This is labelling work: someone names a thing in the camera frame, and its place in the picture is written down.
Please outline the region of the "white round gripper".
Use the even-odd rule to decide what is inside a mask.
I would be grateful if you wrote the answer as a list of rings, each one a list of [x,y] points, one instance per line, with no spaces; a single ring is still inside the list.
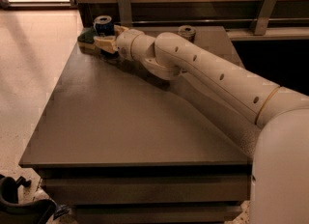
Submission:
[[[138,36],[143,35],[143,32],[115,25],[114,33],[117,39],[115,36],[94,36],[95,46],[110,54],[115,54],[118,51],[122,58],[132,61],[131,49],[133,42]]]

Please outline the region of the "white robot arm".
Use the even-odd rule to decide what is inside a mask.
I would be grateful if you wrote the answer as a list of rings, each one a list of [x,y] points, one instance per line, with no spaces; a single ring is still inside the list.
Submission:
[[[236,66],[170,32],[117,26],[95,45],[171,80],[185,70],[262,129],[253,157],[250,224],[309,224],[308,97]]]

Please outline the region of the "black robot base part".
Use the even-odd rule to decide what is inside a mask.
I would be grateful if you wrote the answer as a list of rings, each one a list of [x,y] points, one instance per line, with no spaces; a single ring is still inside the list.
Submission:
[[[23,177],[15,180],[0,175],[0,224],[46,224],[50,217],[57,219],[70,211],[68,206],[57,205],[50,199],[20,204],[18,188],[30,184]]]

